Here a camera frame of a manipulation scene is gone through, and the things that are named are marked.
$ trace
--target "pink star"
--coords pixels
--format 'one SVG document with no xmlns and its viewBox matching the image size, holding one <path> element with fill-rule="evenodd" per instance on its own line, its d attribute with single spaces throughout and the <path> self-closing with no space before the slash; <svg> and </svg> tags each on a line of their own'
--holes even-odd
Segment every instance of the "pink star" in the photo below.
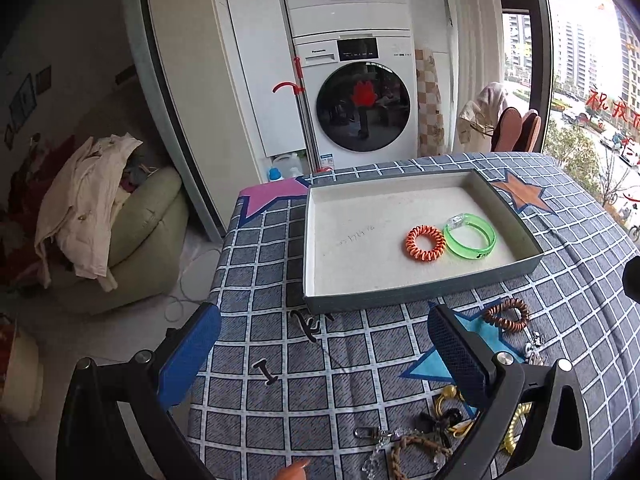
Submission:
<svg viewBox="0 0 640 480">
<path fill-rule="evenodd" d="M 252 217 L 267 209 L 277 200 L 305 198 L 308 187 L 309 184 L 302 177 L 297 177 L 243 189 L 240 192 L 240 197 L 244 199 L 244 205 L 240 213 L 239 225 L 247 223 Z"/>
</svg>

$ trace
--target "brown chair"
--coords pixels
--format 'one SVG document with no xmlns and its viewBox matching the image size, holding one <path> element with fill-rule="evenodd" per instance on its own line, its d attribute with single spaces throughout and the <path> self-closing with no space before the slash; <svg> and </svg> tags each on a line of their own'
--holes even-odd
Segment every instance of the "brown chair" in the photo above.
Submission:
<svg viewBox="0 0 640 480">
<path fill-rule="evenodd" d="M 491 138 L 492 152 L 512 152 L 522 134 L 522 116 L 514 107 L 502 112 Z"/>
<path fill-rule="evenodd" d="M 535 110 L 529 110 L 522 118 L 522 133 L 516 145 L 513 147 L 514 152 L 532 152 L 540 134 L 540 116 Z"/>
</svg>

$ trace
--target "window frame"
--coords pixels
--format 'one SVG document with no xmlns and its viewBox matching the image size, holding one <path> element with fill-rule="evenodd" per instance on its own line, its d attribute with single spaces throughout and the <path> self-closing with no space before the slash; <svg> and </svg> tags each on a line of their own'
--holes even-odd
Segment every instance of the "window frame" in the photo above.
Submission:
<svg viewBox="0 0 640 480">
<path fill-rule="evenodd" d="M 533 151 L 540 152 L 553 94 L 553 33 L 548 0 L 500 0 L 503 14 L 529 16 L 531 28 L 531 87 L 529 108 L 540 115 L 540 135 Z"/>
</svg>

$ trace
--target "blue gripper pad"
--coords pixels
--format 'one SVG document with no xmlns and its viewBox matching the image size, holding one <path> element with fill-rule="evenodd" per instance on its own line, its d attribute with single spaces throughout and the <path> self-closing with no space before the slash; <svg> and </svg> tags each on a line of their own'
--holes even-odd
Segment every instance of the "blue gripper pad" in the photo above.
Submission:
<svg viewBox="0 0 640 480">
<path fill-rule="evenodd" d="M 191 327 L 188 326 L 190 320 L 181 329 L 188 332 L 180 334 L 182 340 L 158 375 L 158 401 L 166 410 L 182 402 L 220 335 L 222 318 L 214 304 L 209 303 L 204 314 Z"/>
<path fill-rule="evenodd" d="M 468 332 L 453 313 L 445 316 L 441 308 L 448 307 L 439 305 L 429 311 L 429 337 L 466 403 L 482 409 L 490 403 L 495 377 L 493 353 L 478 334 Z"/>
</svg>

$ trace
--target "red hook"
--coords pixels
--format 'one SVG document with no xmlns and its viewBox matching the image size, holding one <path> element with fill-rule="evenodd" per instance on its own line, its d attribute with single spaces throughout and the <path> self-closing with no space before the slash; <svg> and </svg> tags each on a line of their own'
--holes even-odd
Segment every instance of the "red hook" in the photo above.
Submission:
<svg viewBox="0 0 640 480">
<path fill-rule="evenodd" d="M 282 83 L 278 83 L 276 86 L 273 87 L 272 91 L 274 93 L 276 93 L 283 86 L 291 86 L 293 88 L 293 95 L 298 95 L 301 92 L 305 91 L 305 89 L 301 88 L 300 86 L 296 85 L 295 83 L 292 83 L 291 81 L 283 81 Z"/>
</svg>

